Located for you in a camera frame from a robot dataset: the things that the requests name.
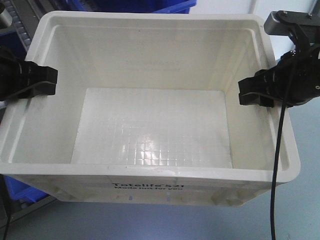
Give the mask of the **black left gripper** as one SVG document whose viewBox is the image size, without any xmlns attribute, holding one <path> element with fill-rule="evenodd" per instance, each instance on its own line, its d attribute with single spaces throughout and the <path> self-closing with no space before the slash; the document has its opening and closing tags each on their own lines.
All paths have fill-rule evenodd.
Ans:
<svg viewBox="0 0 320 240">
<path fill-rule="evenodd" d="M 30 99 L 56 94 L 58 70 L 23 61 L 6 46 L 0 46 L 0 101 Z"/>
</svg>

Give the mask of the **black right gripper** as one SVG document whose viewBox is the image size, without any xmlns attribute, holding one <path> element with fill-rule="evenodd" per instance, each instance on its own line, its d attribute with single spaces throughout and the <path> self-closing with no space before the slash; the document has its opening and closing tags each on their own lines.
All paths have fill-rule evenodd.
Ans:
<svg viewBox="0 0 320 240">
<path fill-rule="evenodd" d="M 259 105 L 274 107 L 277 97 L 276 84 L 279 87 L 280 99 L 285 96 L 290 73 L 293 71 L 287 107 L 300 106 L 320 96 L 320 45 L 313 44 L 307 52 L 299 56 L 295 62 L 296 51 L 292 50 L 280 57 L 275 68 L 261 69 L 254 76 L 238 82 L 239 104 L 243 106 Z"/>
</svg>

